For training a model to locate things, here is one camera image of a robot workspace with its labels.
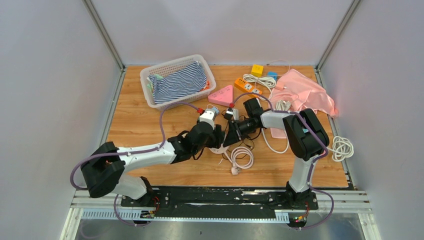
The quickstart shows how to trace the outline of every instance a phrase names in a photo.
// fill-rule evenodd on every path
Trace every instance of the pink triangle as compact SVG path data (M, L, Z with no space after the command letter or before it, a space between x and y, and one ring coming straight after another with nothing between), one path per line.
M228 85L221 90L211 93L207 100L213 104L229 107L233 102L233 85Z

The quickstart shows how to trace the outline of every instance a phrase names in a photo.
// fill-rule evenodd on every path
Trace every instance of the wooden table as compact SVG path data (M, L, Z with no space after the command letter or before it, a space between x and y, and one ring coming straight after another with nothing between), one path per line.
M150 108L145 100L140 83L140 71L146 66L130 66L126 71L108 141L113 141L117 147L136 147L151 145L162 141L159 129L160 112ZM306 77L316 81L312 66L292 66ZM232 85L236 78L250 73L251 66L211 65L210 69L216 80L217 91L227 85ZM264 73L277 72L279 75L288 70L287 66L265 66ZM258 85L265 96L269 91ZM234 88L234 97L242 92ZM246 115L243 102L249 99L242 97L235 107L241 115ZM197 107L205 109L209 104L207 98L192 102ZM226 107L217 106L220 111ZM319 112L318 119L325 128L330 141L333 133L327 115ZM163 128L166 138L176 136L183 130L190 130L196 124L199 114L189 106L178 106L167 110L163 116ZM225 128L227 122L221 116L215 120ZM277 151L286 147L285 139L271 137L269 129L265 130L269 144ZM243 169L239 175L231 174L231 163L222 157L205 149L199 160L187 160L172 165L154 165L131 171L132 176L144 176L152 185L160 186L251 186L251 187L285 187L292 175L294 155L289 149L284 154L272 152L265 144L262 136L254 140L254 164L249 169ZM313 175L312 184L317 187L347 187L347 180L340 162L331 160L331 154L318 161ZM245 164L247 159L237 160Z

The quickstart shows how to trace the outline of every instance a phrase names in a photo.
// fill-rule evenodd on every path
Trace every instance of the white plastic basket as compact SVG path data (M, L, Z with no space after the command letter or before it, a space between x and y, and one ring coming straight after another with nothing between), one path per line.
M175 73L187 67L188 65L194 62L200 62L203 65L204 73L206 74L207 80L210 83L209 89L206 89L201 92L197 92L185 97L180 97L172 101L155 104L155 102L153 101L152 93L150 92L150 89L147 87L147 84L149 83L149 81L147 80L147 77L149 75L154 75L154 74L159 74L162 77L166 77L172 73ZM178 58L172 61L167 61L158 65L147 67L141 70L140 81L141 81L141 87L143 88L144 97L147 100L148 106L151 108L157 109L159 111L162 111L168 105L173 104L175 102L182 101L182 102L190 103L199 99L206 98L217 87L217 83L215 82L215 78L212 75L211 69L209 68L205 59L199 54L186 56L186 57Z

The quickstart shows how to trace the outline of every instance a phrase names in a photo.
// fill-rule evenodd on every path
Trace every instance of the floor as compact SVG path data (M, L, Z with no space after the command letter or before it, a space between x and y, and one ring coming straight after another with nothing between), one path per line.
M323 217L318 213L311 213L308 225L321 221ZM278 223L154 221L147 226L133 227L117 220L81 220L75 239L92 239L96 236L103 240L365 240L361 222L355 213L333 213L319 227L302 231L295 231Z
M140 83L140 71L147 66L130 66L127 68L117 107L111 123L108 141L113 141L117 147L136 147L159 143L162 140L159 130L160 112L150 108L145 100ZM316 81L312 66L292 66L306 77ZM211 65L210 69L216 80L216 91L232 85L243 74L250 73L251 66ZM264 73L277 72L279 75L288 70L287 66L265 66ZM269 91L259 86L265 96ZM234 88L234 97L242 92ZM249 99L242 97L235 105L240 114L246 114L243 102ZM192 102L197 107L206 108L207 98ZM226 107L217 106L220 111ZM198 113L188 106L179 106L167 110L163 116L163 128L166 138L176 136L183 130L190 130L198 118ZM318 112L318 119L328 133L330 142L333 133L328 117ZM226 125L222 117L217 117L216 124ZM270 130L265 134L271 146L277 151L286 147L285 139L271 137ZM265 144L263 137L254 140L254 164L249 169L243 169L239 175L231 174L231 164L205 149L199 160L187 160L172 165L154 165L131 171L132 176L144 176L152 185L160 186L251 186L251 187L284 187L292 175L294 155L291 150L284 154L272 152ZM247 159L237 162L244 164ZM347 187L348 183L340 162L331 160L331 154L318 161L313 174L312 185L316 187Z

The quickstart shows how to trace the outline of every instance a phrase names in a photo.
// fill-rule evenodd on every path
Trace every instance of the blue and white striped cloth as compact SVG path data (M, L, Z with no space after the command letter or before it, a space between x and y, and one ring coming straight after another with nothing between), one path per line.
M198 93L205 88L207 83L205 70L197 61L162 79L150 75L148 80L152 84L152 96L155 104L163 104Z

